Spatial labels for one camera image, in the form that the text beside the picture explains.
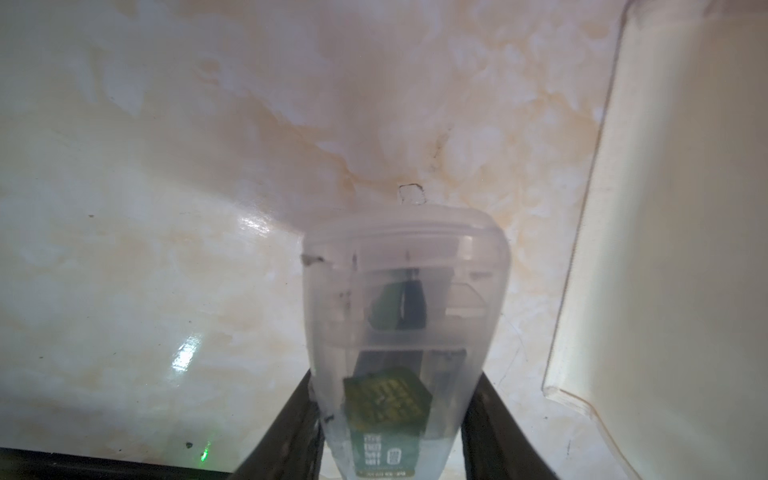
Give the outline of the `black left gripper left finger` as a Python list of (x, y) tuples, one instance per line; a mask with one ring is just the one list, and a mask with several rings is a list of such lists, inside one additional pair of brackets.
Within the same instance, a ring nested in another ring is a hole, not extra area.
[(325, 437), (308, 371), (231, 480), (317, 480)]

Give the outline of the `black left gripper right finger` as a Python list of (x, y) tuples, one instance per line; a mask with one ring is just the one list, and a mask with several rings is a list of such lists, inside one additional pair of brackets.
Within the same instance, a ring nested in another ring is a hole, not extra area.
[(479, 379), (461, 425), (468, 480), (556, 480), (486, 375)]

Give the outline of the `green compass set case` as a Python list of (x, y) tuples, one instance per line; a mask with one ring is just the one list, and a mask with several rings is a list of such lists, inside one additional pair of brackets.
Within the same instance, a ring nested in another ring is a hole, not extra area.
[(507, 290), (506, 235), (479, 210), (400, 205), (302, 243), (311, 385), (345, 479), (436, 479)]

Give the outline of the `cream canvas tote bag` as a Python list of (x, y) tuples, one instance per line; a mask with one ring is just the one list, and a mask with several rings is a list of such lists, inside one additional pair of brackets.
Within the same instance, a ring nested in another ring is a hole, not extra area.
[(632, 1), (544, 395), (634, 479), (767, 475), (767, 5)]

